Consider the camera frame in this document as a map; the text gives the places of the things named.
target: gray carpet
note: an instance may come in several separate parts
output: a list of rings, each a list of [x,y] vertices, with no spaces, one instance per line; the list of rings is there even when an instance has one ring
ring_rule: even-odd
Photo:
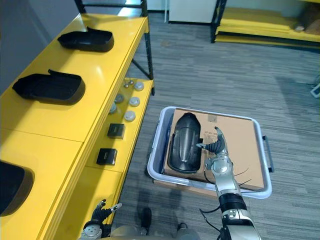
[[[145,175],[160,111],[179,106],[255,118],[270,142],[275,172],[272,195],[245,198],[265,240],[318,240],[320,237],[320,113],[311,84],[319,54],[301,49],[210,43],[208,26],[165,24],[151,13],[150,32],[155,96],[151,96],[116,213],[117,226],[138,225],[138,212],[152,209],[150,233],[174,236],[185,222],[201,239],[216,239],[198,208],[218,201],[154,185]],[[144,42],[135,59],[146,64]],[[131,77],[144,77],[131,67]],[[208,220],[221,227],[221,213]]]

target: gray wall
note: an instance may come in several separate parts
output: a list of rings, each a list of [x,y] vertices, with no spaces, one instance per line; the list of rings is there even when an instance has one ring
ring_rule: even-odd
[[[263,9],[281,12],[284,17],[297,17],[305,6],[304,1],[297,0],[228,0],[229,8]]]
[[[1,0],[0,94],[79,14],[73,0]]]

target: robotic arm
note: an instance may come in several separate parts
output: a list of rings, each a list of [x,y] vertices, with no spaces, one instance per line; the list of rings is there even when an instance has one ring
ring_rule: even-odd
[[[197,146],[215,154],[214,158],[206,160],[205,166],[215,178],[215,190],[222,212],[220,239],[261,240],[235,180],[225,136],[218,127],[214,128],[218,134],[217,141],[211,144],[198,143]]]
[[[122,207],[122,203],[118,203],[108,209],[103,208],[106,205],[106,200],[103,199],[95,207],[91,220],[86,222],[83,227],[79,240],[96,240],[109,237],[111,225],[103,224],[103,221],[113,212]]]

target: black cable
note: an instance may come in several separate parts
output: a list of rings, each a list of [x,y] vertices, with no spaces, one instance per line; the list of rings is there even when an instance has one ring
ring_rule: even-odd
[[[200,212],[201,213],[204,213],[204,214],[210,214],[210,213],[213,213],[215,211],[217,211],[218,209],[220,209],[220,206],[218,206],[217,208],[211,210],[211,211],[203,211],[201,208],[199,208]]]
[[[210,183],[210,184],[215,184],[213,181],[210,181],[210,180],[207,178],[206,170],[207,170],[207,166],[204,168],[204,178],[205,178],[205,180],[207,180],[207,182]]]
[[[244,174],[246,171],[248,171],[249,170],[249,168],[247,168],[246,170],[244,170],[243,172],[240,172],[240,173],[238,173],[238,174],[236,174],[236,175],[234,175],[234,176],[238,176],[238,175],[240,175],[240,174]]]
[[[252,179],[250,178],[248,181],[245,181],[245,182],[239,184],[239,187],[240,187],[241,185],[243,185],[243,184],[246,184],[247,182],[249,182],[249,181],[251,181],[251,180],[252,180]]]
[[[216,228],[215,226],[213,226],[213,225],[207,220],[206,216],[205,216],[204,213],[201,211],[201,209],[199,209],[199,210],[200,210],[200,213],[202,214],[204,220],[206,221],[206,223],[209,224],[211,227],[213,227],[215,230],[217,230],[217,231],[220,233],[220,230],[219,230],[218,228]]]

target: white cabinet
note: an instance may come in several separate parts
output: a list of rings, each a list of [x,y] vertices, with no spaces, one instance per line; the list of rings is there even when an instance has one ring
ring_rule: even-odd
[[[211,23],[215,0],[169,0],[169,21]]]

